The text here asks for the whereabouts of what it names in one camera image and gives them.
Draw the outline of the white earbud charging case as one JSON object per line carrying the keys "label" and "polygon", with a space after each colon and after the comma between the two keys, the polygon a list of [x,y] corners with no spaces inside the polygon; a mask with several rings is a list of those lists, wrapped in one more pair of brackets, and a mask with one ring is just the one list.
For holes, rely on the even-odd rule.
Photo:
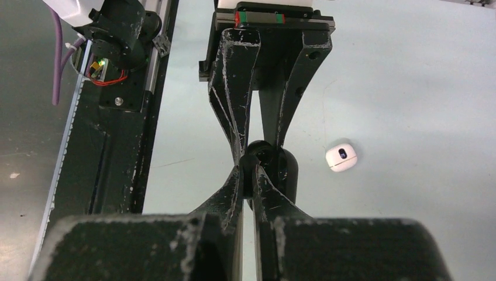
{"label": "white earbud charging case", "polygon": [[325,154],[325,159],[333,172],[343,172],[356,165],[357,153],[352,145],[343,143],[329,149]]}

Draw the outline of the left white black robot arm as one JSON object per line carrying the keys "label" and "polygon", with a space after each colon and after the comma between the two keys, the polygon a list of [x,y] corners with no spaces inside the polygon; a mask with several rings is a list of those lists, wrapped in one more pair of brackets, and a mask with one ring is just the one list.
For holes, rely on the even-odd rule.
{"label": "left white black robot arm", "polygon": [[[140,1],[47,1],[93,52],[125,73],[145,64],[161,17]],[[284,148],[309,83],[332,51],[335,21],[311,1],[215,1],[198,76],[238,162],[296,164]]]}

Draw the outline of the black earbud charging case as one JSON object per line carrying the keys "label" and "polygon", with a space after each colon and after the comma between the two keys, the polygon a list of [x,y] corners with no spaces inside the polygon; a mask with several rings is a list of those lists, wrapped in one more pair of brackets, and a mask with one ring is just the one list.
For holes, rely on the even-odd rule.
{"label": "black earbud charging case", "polygon": [[243,171],[243,192],[249,205],[253,198],[253,173],[259,164],[268,175],[273,186],[292,203],[296,202],[298,183],[298,162],[288,150],[272,146],[264,140],[252,142],[240,159]]}

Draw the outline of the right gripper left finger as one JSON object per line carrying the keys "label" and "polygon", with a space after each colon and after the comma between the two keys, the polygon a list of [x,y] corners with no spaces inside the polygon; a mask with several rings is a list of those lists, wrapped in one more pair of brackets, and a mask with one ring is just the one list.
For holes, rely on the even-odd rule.
{"label": "right gripper left finger", "polygon": [[243,172],[188,214],[70,216],[29,280],[241,280]]}

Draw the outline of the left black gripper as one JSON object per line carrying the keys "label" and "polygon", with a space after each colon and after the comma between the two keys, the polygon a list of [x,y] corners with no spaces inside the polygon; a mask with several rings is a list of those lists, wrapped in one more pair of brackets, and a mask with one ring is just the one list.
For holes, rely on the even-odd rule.
{"label": "left black gripper", "polygon": [[304,92],[332,50],[335,21],[310,3],[216,2],[199,80],[229,142],[245,154],[252,91],[259,90],[264,140],[282,147]]}

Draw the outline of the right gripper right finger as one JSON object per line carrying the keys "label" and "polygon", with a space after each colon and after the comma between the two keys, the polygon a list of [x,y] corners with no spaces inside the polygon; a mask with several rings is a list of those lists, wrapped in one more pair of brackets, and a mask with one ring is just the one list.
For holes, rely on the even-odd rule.
{"label": "right gripper right finger", "polygon": [[430,232],[408,218],[314,218],[253,171],[258,280],[451,280]]}

